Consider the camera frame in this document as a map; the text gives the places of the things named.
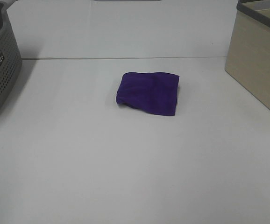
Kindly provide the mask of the purple towel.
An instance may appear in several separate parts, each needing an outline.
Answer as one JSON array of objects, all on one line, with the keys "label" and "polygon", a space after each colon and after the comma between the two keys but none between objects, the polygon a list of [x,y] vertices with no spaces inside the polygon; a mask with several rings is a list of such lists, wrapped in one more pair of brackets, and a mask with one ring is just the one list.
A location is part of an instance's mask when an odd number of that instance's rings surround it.
[{"label": "purple towel", "polygon": [[179,76],[165,72],[128,72],[122,76],[116,103],[141,111],[174,116],[178,102]]}]

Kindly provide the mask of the beige storage bin grey rim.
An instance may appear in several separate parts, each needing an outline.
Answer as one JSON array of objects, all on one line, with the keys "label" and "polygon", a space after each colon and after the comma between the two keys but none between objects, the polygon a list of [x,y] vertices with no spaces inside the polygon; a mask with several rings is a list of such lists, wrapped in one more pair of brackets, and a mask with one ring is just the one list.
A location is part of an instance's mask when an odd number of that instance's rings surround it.
[{"label": "beige storage bin grey rim", "polygon": [[270,0],[240,0],[225,71],[270,110]]}]

